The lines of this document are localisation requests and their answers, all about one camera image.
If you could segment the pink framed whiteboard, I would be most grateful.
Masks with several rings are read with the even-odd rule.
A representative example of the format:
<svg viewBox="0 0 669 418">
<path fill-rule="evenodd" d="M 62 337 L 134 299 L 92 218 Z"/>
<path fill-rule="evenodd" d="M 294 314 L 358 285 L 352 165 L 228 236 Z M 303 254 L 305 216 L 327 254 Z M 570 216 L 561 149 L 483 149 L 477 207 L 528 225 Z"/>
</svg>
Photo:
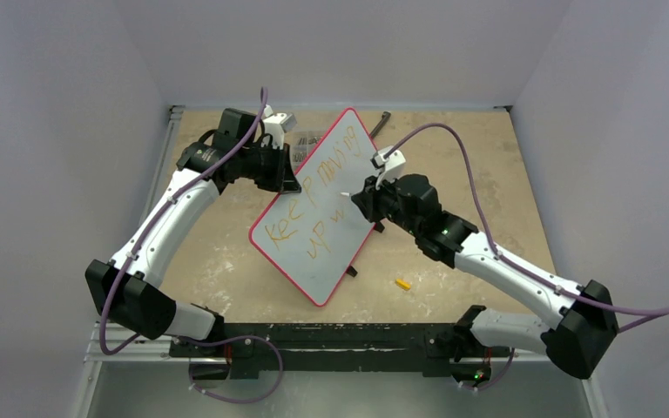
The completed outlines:
<svg viewBox="0 0 669 418">
<path fill-rule="evenodd" d="M 376 149 L 356 110 L 347 108 L 295 172 L 300 193 L 277 195 L 249 240 L 314 305 L 328 303 L 373 228 L 340 192 L 362 190 Z"/>
</svg>

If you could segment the yellow marker cap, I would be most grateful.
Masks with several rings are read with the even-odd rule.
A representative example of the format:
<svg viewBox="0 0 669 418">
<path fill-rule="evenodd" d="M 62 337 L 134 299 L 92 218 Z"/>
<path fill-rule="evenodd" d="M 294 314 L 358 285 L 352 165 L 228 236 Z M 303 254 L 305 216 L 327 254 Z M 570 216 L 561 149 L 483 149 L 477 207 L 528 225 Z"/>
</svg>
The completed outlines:
<svg viewBox="0 0 669 418">
<path fill-rule="evenodd" d="M 411 285 L 404 280 L 397 279 L 395 280 L 395 283 L 404 291 L 409 291 L 411 289 Z"/>
</svg>

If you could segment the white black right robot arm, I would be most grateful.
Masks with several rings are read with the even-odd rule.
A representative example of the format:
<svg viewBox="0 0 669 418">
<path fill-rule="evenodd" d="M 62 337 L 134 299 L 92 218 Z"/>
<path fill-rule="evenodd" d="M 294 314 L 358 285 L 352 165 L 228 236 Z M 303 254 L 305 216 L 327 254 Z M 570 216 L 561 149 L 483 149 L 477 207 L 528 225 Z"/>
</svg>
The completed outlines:
<svg viewBox="0 0 669 418">
<path fill-rule="evenodd" d="M 606 286 L 595 280 L 581 285 L 513 260 L 510 252 L 490 243 L 487 233 L 444 210 L 426 176 L 408 174 L 381 184 L 371 176 L 350 199 L 367 221 L 390 221 L 409 233 L 428 258 L 490 283 L 529 309 L 528 314 L 479 309 L 454 332 L 461 352 L 519 348 L 544 354 L 563 372 L 586 380 L 618 335 Z"/>
</svg>

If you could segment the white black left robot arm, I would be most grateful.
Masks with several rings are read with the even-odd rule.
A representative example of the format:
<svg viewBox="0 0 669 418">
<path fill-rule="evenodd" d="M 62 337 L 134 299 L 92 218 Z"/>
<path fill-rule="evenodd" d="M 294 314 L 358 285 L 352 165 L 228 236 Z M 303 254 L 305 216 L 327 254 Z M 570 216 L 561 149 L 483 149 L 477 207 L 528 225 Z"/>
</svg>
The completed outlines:
<svg viewBox="0 0 669 418">
<path fill-rule="evenodd" d="M 159 288 L 200 215 L 236 180 L 250 179 L 268 192 L 301 191 L 284 141 L 295 125 L 293 114 L 270 107 L 260 115 L 227 108 L 217 128 L 183 150 L 169 186 L 140 228 L 109 260 L 93 260 L 85 271 L 102 320 L 147 339 L 189 338 L 204 356 L 222 350 L 220 314 L 173 300 Z"/>
</svg>

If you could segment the clear plastic screw box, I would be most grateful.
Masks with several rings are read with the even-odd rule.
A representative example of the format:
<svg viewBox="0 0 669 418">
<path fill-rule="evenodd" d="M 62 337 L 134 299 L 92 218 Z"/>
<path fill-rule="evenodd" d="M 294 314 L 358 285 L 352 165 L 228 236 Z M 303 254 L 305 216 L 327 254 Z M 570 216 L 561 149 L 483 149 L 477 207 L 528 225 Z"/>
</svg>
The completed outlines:
<svg viewBox="0 0 669 418">
<path fill-rule="evenodd" d="M 286 134 L 290 144 L 291 164 L 296 172 L 308 154 L 318 145 L 336 119 L 335 111 L 294 111 L 296 126 Z"/>
</svg>

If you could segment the black metal rod tool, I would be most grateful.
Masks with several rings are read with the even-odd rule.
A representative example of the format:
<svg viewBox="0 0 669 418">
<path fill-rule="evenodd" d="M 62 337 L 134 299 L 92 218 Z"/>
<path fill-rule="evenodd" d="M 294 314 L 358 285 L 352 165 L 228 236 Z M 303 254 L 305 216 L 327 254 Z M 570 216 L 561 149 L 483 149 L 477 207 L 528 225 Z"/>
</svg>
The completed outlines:
<svg viewBox="0 0 669 418">
<path fill-rule="evenodd" d="M 392 114 L 389 111 L 384 111 L 377 122 L 377 124 L 373 127 L 373 129 L 369 133 L 369 137 L 371 139 L 375 139 L 383 130 L 385 125 L 388 123 L 390 120 Z"/>
</svg>

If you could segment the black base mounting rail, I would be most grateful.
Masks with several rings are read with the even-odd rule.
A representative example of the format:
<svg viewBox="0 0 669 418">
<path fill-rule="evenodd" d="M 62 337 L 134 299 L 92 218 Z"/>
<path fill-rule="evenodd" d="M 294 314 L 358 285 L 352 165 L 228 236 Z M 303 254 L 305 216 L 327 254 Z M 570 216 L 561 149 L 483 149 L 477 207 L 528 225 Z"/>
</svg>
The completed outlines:
<svg viewBox="0 0 669 418">
<path fill-rule="evenodd" d="M 457 323 L 229 323 L 220 347 L 172 342 L 169 355 L 200 365 L 200 379 L 298 372 L 418 373 L 487 381 L 507 347 L 484 347 Z"/>
</svg>

